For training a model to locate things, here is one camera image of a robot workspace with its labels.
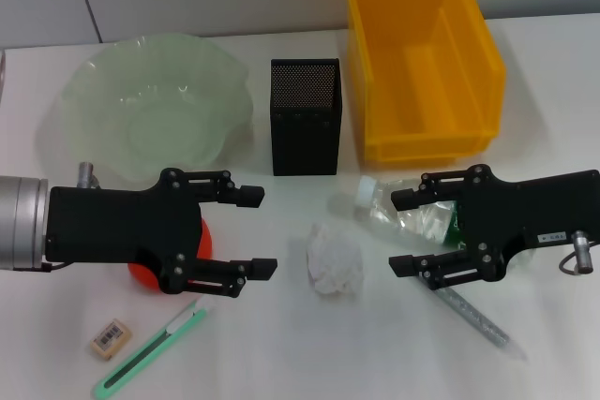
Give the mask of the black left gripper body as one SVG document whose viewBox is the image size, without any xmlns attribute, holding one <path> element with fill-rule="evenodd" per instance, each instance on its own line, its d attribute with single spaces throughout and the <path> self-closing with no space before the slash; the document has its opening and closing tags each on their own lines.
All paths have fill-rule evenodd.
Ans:
<svg viewBox="0 0 600 400">
<path fill-rule="evenodd" d="M 55 186 L 46 260 L 137 263 L 166 294 L 192 291 L 202 218 L 191 175 L 168 168 L 141 191 Z"/>
</svg>

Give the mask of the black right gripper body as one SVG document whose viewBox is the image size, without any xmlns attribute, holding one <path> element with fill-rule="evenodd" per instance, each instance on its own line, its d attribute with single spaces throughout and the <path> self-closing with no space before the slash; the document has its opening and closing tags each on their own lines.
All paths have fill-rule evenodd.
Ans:
<svg viewBox="0 0 600 400">
<path fill-rule="evenodd" d="M 505 277 L 510 260 L 535 248 L 582 242 L 582 174 L 505 182 L 490 167 L 466 171 L 458 218 L 478 275 Z"/>
</svg>

